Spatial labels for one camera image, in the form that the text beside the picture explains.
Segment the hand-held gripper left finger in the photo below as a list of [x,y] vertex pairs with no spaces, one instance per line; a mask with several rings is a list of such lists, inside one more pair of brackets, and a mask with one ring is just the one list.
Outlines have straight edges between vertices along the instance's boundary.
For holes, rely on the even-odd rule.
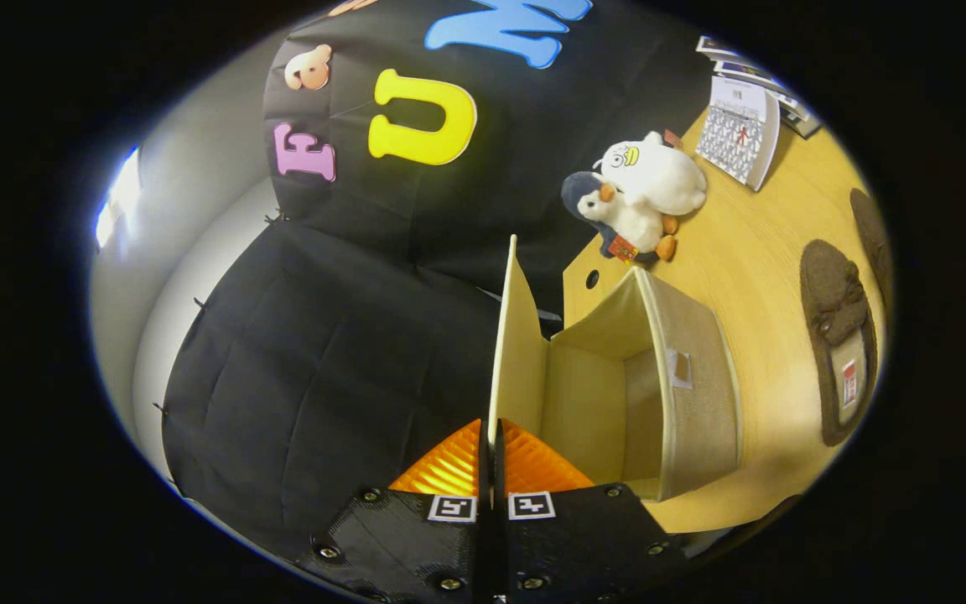
[[491,505],[486,436],[486,421],[472,420],[400,477],[357,484],[310,533],[299,568],[361,601],[473,603]]

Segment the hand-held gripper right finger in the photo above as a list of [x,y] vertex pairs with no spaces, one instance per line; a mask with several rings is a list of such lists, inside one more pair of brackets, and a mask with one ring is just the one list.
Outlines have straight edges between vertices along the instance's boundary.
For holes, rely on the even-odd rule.
[[681,536],[629,485],[595,484],[507,419],[496,429],[496,527],[506,603],[625,603],[689,565]]

